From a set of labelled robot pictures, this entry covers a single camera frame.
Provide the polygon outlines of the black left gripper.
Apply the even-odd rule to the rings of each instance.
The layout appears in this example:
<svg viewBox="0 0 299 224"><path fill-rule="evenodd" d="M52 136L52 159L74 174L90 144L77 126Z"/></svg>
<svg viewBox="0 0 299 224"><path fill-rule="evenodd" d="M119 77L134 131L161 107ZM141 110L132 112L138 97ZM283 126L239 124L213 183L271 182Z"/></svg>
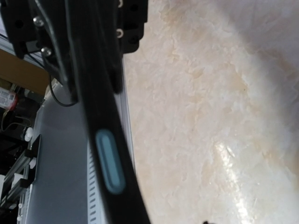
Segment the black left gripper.
<svg viewBox="0 0 299 224"><path fill-rule="evenodd" d="M78 101L67 33L100 38L115 93L122 91L121 53L139 48L148 20L146 0L2 0L0 35L18 58L41 49L45 69Z"/></svg>

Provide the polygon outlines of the green-edged black smartphone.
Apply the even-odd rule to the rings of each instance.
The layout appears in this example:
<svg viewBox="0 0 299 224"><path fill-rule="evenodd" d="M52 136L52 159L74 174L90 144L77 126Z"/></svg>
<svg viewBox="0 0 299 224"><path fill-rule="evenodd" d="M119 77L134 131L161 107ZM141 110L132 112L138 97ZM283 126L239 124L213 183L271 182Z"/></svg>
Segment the green-edged black smartphone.
<svg viewBox="0 0 299 224"><path fill-rule="evenodd" d="M114 135L109 130L101 129L96 133L95 140L105 186L110 193L119 195L126 187L126 180Z"/></svg>

